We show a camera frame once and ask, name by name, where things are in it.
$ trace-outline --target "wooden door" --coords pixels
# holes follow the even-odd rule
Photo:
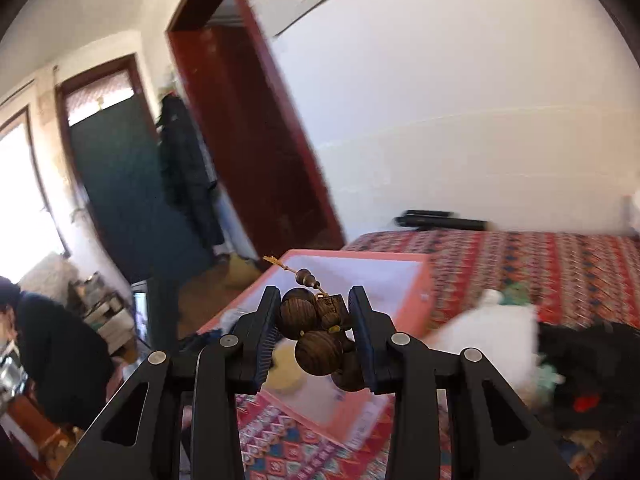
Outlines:
[[[181,285],[213,265],[213,252],[165,199],[145,105],[134,95],[74,124],[70,154],[102,243],[126,280]]]
[[[246,29],[170,39],[191,110],[257,252],[340,248]]]

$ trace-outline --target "black jacket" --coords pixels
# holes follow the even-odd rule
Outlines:
[[[15,308],[20,362],[56,424],[89,427],[106,402],[114,365],[107,343],[59,303],[22,292]]]
[[[162,99],[160,168],[167,202],[188,218],[203,247],[224,243],[210,196],[211,183],[204,166],[198,134],[179,97]]]
[[[640,413],[640,331],[622,323],[596,322],[573,330],[538,325],[538,353],[565,377],[554,391],[558,430],[618,430]],[[576,412],[579,397],[597,396],[597,406]]]

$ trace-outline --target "red patterned blanket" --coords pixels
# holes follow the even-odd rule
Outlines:
[[[596,317],[638,327],[640,245],[630,237],[550,233],[383,232],[363,235],[350,251],[431,255],[437,328],[472,307],[485,288],[525,283],[540,317],[583,326]],[[249,480],[383,479],[391,431],[389,408],[359,452],[328,442],[257,397],[238,397],[238,426]],[[442,420],[441,478],[450,478]],[[596,443],[573,456],[582,478],[604,452]]]

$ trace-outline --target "dark green door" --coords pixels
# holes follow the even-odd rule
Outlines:
[[[142,99],[134,95],[74,124],[73,156],[105,248],[129,283],[154,277],[181,284],[211,266],[212,252],[164,200]]]

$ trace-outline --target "metal screw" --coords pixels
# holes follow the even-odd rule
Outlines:
[[[391,336],[391,342],[398,346],[408,345],[411,338],[404,332],[396,332]]]
[[[153,365],[159,365],[160,363],[164,363],[165,359],[166,359],[166,354],[160,351],[153,352],[149,356],[149,362]]]
[[[477,363],[480,359],[482,359],[482,352],[477,348],[467,348],[465,350],[465,359],[471,361],[472,363]]]
[[[233,334],[227,334],[227,335],[223,335],[220,338],[220,345],[225,348],[229,348],[231,346],[236,346],[238,344],[238,341],[240,341],[238,339],[238,336],[235,336]]]

